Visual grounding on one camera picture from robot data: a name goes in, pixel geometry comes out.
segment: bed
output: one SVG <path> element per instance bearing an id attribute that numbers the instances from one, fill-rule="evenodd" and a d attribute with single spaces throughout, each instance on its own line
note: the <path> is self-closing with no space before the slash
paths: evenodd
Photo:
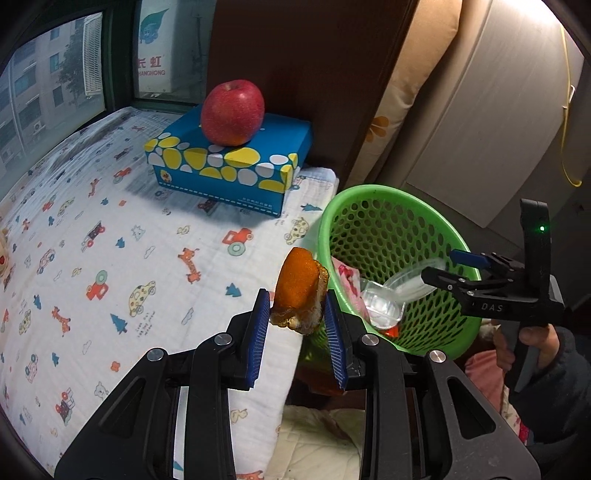
<path id="1" fill-rule="evenodd" d="M 0 405 L 49 473 L 147 350 L 195 348 L 250 310 L 259 288 L 273 291 L 288 251 L 314 250 L 335 195 L 324 168 L 300 171 L 280 218 L 164 190 L 143 145 L 176 118 L 123 108 L 65 139 L 0 202 L 11 246 Z M 269 326 L 256 387 L 230 392 L 238 475 L 267 468 L 300 345 Z"/>

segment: transparent plastic container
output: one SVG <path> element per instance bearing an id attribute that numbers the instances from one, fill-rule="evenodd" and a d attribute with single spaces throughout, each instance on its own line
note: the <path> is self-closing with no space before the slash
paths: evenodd
<path id="1" fill-rule="evenodd" d="M 361 298 L 369 313 L 369 322 L 377 330 L 390 330 L 404 315 L 404 303 L 394 299 L 392 290 L 374 281 L 361 279 Z"/>

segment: apple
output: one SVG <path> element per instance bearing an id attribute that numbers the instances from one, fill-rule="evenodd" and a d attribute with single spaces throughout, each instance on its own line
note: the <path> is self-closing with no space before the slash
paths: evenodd
<path id="1" fill-rule="evenodd" d="M 216 86 L 203 102 L 201 129 L 211 143 L 237 147 L 248 142 L 261 127 L 265 101 L 248 80 Z"/>

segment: plastic basket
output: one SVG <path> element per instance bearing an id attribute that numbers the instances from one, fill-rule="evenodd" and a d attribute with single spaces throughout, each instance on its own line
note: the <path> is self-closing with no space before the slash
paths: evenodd
<path id="1" fill-rule="evenodd" d="M 468 250 L 455 228 L 422 200 L 390 187 L 361 185 L 339 193 L 324 211 L 318 240 L 318 260 L 328 269 L 329 288 L 336 291 L 344 312 L 357 314 L 331 256 L 380 284 L 406 266 L 436 256 L 446 260 L 447 270 L 480 280 L 478 270 L 454 265 L 447 256 L 454 248 Z M 380 335 L 368 323 L 365 326 Z M 407 305 L 396 340 L 383 338 L 404 352 L 424 355 L 439 349 L 453 359 L 468 349 L 479 327 L 480 319 L 462 316 L 459 303 L 438 289 Z M 310 342 L 328 349 L 324 326 Z"/>

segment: blue tissue box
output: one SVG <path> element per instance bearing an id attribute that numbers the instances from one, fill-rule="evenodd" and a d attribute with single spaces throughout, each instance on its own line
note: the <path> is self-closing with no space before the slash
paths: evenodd
<path id="1" fill-rule="evenodd" d="M 280 216 L 285 192 L 312 143 L 309 122 L 266 113 L 240 147 L 212 145 L 200 126 L 201 106 L 145 145 L 158 183 Z"/>

